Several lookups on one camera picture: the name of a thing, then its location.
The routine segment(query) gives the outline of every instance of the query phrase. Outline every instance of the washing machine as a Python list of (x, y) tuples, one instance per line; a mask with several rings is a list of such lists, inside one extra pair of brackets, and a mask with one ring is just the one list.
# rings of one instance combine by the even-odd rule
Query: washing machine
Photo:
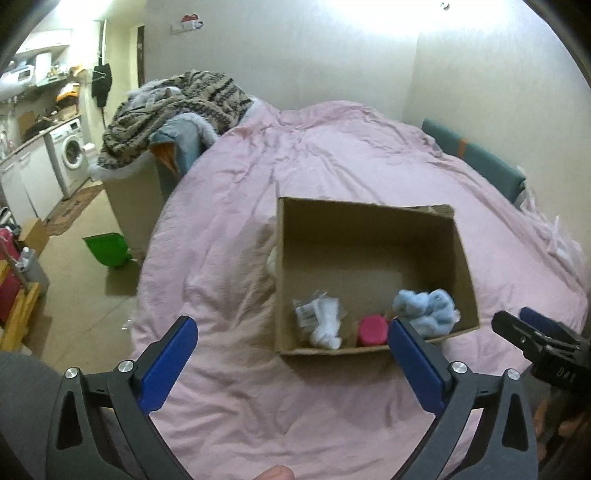
[(64, 197), (70, 198), (88, 179), (80, 119), (66, 122), (49, 132), (45, 135), (45, 142)]

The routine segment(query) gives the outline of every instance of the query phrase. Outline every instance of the washing machine door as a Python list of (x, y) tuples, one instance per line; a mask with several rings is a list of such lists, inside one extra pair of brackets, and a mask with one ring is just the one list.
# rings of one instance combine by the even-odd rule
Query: washing machine door
[(82, 140), (77, 135), (70, 135), (61, 144), (61, 160), (69, 170), (77, 170), (82, 166)]

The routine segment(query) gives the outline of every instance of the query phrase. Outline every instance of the cardboard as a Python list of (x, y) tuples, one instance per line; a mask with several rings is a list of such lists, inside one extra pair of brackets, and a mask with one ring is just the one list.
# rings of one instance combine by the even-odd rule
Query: cardboard
[(35, 250), (39, 256), (47, 245), (49, 236), (43, 222), (39, 218), (35, 218), (24, 222), (18, 241), (23, 247)]
[(57, 112), (55, 115), (52, 115), (51, 120), (57, 120), (59, 122), (64, 122), (76, 115), (78, 115), (78, 107), (77, 107), (77, 105), (72, 105), (72, 106), (67, 106), (66, 108), (63, 108), (62, 110)]
[(21, 134), (21, 139), (25, 138), (25, 133), (29, 128), (35, 125), (37, 116), (32, 110), (23, 113), (18, 117), (18, 132)]
[[(395, 208), (281, 197), (277, 205), (275, 350), (282, 355), (344, 355), (388, 350), (357, 347), (358, 322), (385, 314), (402, 288), (447, 290), (462, 319), (445, 338), (480, 326), (462, 242), (449, 205)], [(300, 343), (294, 300), (316, 291), (338, 297), (338, 350)]]

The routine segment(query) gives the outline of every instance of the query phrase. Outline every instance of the doormat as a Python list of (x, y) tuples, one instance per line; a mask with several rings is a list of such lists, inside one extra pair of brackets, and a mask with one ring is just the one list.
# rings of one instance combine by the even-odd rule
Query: doormat
[(93, 185), (78, 190), (67, 200), (60, 202), (53, 210), (45, 227), (49, 236), (61, 235), (67, 231), (95, 197), (105, 189), (103, 185)]

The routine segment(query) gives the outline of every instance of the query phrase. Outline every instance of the teal headboard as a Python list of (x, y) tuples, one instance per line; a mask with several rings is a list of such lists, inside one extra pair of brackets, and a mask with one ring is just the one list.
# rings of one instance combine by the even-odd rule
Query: teal headboard
[(525, 181), (525, 176), (519, 170), (433, 120), (425, 119), (423, 131), (433, 137), (446, 154), (461, 158), (492, 183), (503, 197), (515, 203), (524, 189)]

